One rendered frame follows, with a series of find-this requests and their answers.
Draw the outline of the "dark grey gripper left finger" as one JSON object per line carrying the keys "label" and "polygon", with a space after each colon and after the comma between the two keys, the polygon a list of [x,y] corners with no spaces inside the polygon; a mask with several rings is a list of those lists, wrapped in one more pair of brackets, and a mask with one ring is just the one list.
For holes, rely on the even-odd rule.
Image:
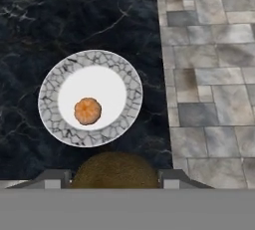
{"label": "dark grey gripper left finger", "polygon": [[70,187],[71,179],[69,169],[47,169],[35,179],[10,186],[10,189],[65,189]]}

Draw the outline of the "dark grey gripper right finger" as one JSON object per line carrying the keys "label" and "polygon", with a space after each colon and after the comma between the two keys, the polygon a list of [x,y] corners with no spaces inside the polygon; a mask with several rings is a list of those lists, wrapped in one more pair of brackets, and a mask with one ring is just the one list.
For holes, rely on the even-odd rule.
{"label": "dark grey gripper right finger", "polygon": [[211,186],[189,178],[182,169],[161,169],[158,181],[162,189],[211,189]]}

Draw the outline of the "white plate with marbled rim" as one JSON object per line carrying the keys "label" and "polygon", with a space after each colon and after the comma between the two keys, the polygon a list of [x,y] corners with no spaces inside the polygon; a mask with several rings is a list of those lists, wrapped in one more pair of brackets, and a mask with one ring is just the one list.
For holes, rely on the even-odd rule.
{"label": "white plate with marbled rim", "polygon": [[[75,107],[83,107],[89,98],[101,107],[101,115],[82,124]],[[129,61],[109,51],[88,50],[52,68],[40,88],[38,111],[54,138],[89,148],[122,136],[135,122],[142,98],[140,77]]]}

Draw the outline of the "brown fuzzy kiwi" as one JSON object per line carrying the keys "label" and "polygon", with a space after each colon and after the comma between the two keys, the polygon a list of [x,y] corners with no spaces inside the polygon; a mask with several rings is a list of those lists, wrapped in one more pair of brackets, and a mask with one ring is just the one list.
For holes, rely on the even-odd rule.
{"label": "brown fuzzy kiwi", "polygon": [[72,188],[158,188],[156,170],[141,156],[108,151],[85,161],[72,183]]}

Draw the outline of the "orange tangerine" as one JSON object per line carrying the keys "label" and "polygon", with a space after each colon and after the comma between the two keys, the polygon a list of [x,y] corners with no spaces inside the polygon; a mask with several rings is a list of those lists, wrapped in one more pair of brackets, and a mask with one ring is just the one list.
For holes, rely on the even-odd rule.
{"label": "orange tangerine", "polygon": [[102,114],[102,107],[93,98],[83,98],[75,104],[74,116],[82,125],[95,123]]}

